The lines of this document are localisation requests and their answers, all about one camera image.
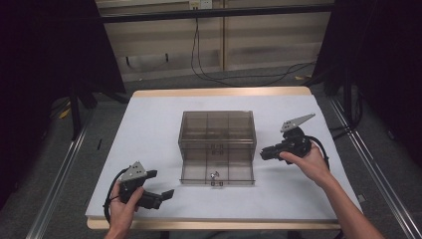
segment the transparent acrylic box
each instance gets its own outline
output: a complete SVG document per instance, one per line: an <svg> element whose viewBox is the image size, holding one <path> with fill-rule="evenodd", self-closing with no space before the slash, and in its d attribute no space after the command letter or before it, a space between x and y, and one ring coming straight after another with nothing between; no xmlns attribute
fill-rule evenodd
<svg viewBox="0 0 422 239"><path fill-rule="evenodd" d="M184 184L253 185L252 112L184 112L179 135Z"/></svg>

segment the human arm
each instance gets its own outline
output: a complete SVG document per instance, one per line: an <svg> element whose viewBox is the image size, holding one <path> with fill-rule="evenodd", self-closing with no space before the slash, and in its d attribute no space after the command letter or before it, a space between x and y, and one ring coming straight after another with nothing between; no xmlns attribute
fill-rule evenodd
<svg viewBox="0 0 422 239"><path fill-rule="evenodd" d="M280 157L296 164L309 179L322 188L346 238L384 238L329 172L319 148L314 143L310 153L303 158L289 152L281 152Z"/></svg>
<svg viewBox="0 0 422 239"><path fill-rule="evenodd" d="M138 187L126 204L120 201L118 196L118 190L120 187L119 181L116 182L111 191L111 198L113 200L109 204L110 210L110 222L109 230L105 239L122 239L126 238L131 222L133 220L133 214L137 211L138 207L136 202L140 199L143 193L143 188Z"/></svg>

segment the black cable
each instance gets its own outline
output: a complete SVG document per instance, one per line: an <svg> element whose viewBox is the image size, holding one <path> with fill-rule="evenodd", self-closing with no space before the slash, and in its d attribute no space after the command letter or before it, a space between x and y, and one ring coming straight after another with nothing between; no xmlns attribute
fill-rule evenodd
<svg viewBox="0 0 422 239"><path fill-rule="evenodd" d="M112 181L111 186L109 187L108 194L106 195L105 204L103 205L103 208L104 208L104 210L105 210L105 219L106 219L106 221L108 222L108 224L109 224L109 211L108 211L109 204L111 203L111 201L112 201L113 199L118 198L118 196L115 196L115 197L113 197L113 198L110 198L110 197L111 197L112 188L114 187L114 184L115 184L115 182L118 180L118 178L119 178L122 174L124 174L127 170L128 170L128 168L125 168L125 169L123 169L120 173L118 173L118 174L117 174L117 176L116 176L116 177L114 178L114 180Z"/></svg>
<svg viewBox="0 0 422 239"><path fill-rule="evenodd" d="M200 38L199 38L199 24L198 24L198 19L196 19L195 36L194 36L194 39L193 39L193 47L192 47L192 54L191 54L191 60L190 60L190 66L191 66L191 69L192 69L193 73L194 73L194 74L195 74L198 78L200 78L200 79L202 79L202 80L204 80L204 81L215 82L215 83L223 84L223 85L226 85L226 86L229 86L229 87L241 88L241 87L243 87L243 86L237 86L237 85L228 84L228 83L224 83L224 82L220 82L220 81L223 81L223 80L229 80L229 79L241 79L241 78L269 78L269 77L280 77L280 78L278 78L278 79L276 79L276 80L274 80L274 81L272 81L272 82L269 82L269 83L266 83L266 84L262 84L262 85L255 86L255 87L265 87L265 86L271 85L271 84L273 84L273 83L275 83L275 82L277 82L277 81L282 80L282 79L283 79L286 75L288 75L288 74L290 74L290 73L297 72L297 71L299 71L299 70L301 70L301 69L303 69L303 68L305 68L305 67L307 67L307 66L310 66L310 65L313 65L313 64L315 64L315 63L316 63L316 62L310 62L310 63L300 63L300 64L292 65L292 66L290 66L290 67L288 68L288 70L287 70L285 73L281 73L281 74L273 74L273 75L260 75L260 76L250 75L250 76L235 76L235 77L214 78L214 77L211 77L211 76L207 75L207 74L204 72L204 70L202 69L201 59L200 59L200 55L199 55L199 52L200 52L200 51L199 51L199 50L200 50L200 40L199 40L199 39L200 39ZM199 74L195 71L195 69L194 69L194 67L193 67L193 59L194 59L194 52L195 52L195 47L196 47L196 41L198 41L198 47L197 47L197 59L198 59L198 65L199 65L199 69L201 70L201 73L202 73L203 77L202 77L202 76L200 76L200 75L199 75ZM294 71L291 71L291 68L296 67L296 66L299 66L299 65L304 65L304 66L302 66L302 67L300 67L300 68L298 68L298 69L295 69Z"/></svg>
<svg viewBox="0 0 422 239"><path fill-rule="evenodd" d="M308 139L314 141L319 146L320 150L322 151L323 160L325 161L325 164L326 164L326 166L328 167L328 170L329 170L328 155L326 155L325 148L323 148L322 143L319 141L319 139L317 139L314 136L306 135L306 137Z"/></svg>

